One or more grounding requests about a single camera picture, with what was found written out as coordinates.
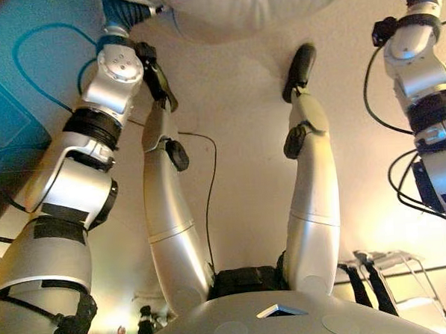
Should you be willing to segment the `dark left robot hand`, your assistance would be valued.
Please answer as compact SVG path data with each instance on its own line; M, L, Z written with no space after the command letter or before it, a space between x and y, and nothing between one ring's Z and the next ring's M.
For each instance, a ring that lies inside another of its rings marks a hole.
M134 1L102 0L102 11L105 16L104 27L129 34L136 24L158 15L163 9L163 6L149 6Z

